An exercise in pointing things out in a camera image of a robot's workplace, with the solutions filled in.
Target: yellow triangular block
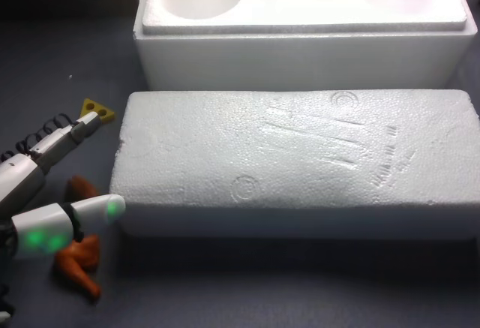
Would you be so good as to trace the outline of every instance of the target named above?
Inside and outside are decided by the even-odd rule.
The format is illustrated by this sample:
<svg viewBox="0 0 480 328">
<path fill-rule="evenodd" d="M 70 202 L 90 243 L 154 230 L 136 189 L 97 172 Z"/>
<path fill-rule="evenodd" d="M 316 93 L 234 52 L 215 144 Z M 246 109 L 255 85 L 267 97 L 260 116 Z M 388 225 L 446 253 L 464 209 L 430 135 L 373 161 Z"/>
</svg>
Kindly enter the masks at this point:
<svg viewBox="0 0 480 328">
<path fill-rule="evenodd" d="M 92 99 L 86 98 L 83 101 L 82 112 L 80 114 L 80 118 L 82 118 L 85 114 L 90 112 L 96 112 L 100 116 L 100 120 L 102 124 L 110 123 L 112 120 L 115 119 L 115 112 L 113 110 L 108 109 L 102 104 L 93 101 Z"/>
</svg>

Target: gray tabletop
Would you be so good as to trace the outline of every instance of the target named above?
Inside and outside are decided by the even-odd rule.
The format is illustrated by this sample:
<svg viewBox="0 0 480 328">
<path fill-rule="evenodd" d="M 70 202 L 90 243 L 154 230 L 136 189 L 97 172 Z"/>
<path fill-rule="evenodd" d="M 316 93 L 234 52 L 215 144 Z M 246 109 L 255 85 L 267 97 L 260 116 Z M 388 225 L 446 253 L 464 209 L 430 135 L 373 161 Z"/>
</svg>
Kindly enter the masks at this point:
<svg viewBox="0 0 480 328">
<path fill-rule="evenodd" d="M 52 169 L 31 206 L 62 201 L 80 174 L 107 193 L 122 114 L 146 90 L 132 20 L 0 26 L 0 143 L 36 131 L 84 98 L 117 120 Z M 480 111 L 480 42 L 448 87 Z M 12 327 L 472 327 L 480 322 L 476 242 L 328 242 L 101 237 L 92 305 L 51 273 L 52 258 L 2 262 Z"/>
</svg>

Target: orange toy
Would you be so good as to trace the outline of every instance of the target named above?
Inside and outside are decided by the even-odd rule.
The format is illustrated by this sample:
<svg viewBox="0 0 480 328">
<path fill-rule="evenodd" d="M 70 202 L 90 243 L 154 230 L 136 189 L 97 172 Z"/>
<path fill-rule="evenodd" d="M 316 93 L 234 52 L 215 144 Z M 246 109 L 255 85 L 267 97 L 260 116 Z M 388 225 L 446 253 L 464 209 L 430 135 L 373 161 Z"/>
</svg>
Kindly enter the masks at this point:
<svg viewBox="0 0 480 328">
<path fill-rule="evenodd" d="M 68 181 L 65 193 L 66 201 L 78 201 L 98 196 L 97 189 L 81 176 L 74 176 Z M 86 273 L 97 269 L 100 260 L 100 241 L 98 235 L 92 234 L 81 243 L 72 242 L 67 248 L 55 255 L 55 268 L 86 289 L 93 300 L 101 295 L 100 286 Z"/>
</svg>

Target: black coiled wire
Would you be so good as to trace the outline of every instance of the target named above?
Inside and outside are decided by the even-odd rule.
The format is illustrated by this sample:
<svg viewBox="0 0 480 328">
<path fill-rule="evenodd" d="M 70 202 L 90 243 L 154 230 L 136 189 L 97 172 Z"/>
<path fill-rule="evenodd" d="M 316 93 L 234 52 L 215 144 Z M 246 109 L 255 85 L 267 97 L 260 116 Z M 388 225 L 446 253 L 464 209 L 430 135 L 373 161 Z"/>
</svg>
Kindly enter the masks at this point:
<svg viewBox="0 0 480 328">
<path fill-rule="evenodd" d="M 30 149 L 38 142 L 40 142 L 45 136 L 53 133 L 53 131 L 57 128 L 65 128 L 67 125 L 63 125 L 61 122 L 61 118 L 63 118 L 68 124 L 67 125 L 72 125 L 73 122 L 70 119 L 70 117 L 67 114 L 60 113 L 54 116 L 53 118 L 47 120 L 44 124 L 43 127 L 38 129 L 35 133 L 30 133 L 25 137 L 24 140 L 21 140 L 19 142 L 16 142 L 15 144 L 15 149 L 18 151 L 18 153 L 21 154 L 30 154 Z M 4 162 L 7 159 L 13 157 L 16 153 L 14 153 L 11 150 L 7 150 L 3 152 L 0 155 L 0 161 Z"/>
</svg>

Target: styrofoam container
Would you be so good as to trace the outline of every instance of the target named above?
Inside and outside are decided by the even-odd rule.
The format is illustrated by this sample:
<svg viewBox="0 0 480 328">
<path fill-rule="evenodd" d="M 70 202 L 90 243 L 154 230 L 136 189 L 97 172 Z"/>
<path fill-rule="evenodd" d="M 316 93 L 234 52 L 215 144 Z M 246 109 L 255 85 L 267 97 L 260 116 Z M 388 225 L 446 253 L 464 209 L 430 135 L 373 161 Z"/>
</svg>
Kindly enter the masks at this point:
<svg viewBox="0 0 480 328">
<path fill-rule="evenodd" d="M 437 89 L 477 32 L 465 0 L 140 0 L 150 89 Z"/>
<path fill-rule="evenodd" d="M 110 191 L 138 236 L 466 239 L 479 153 L 462 91 L 138 92 Z"/>
</svg>

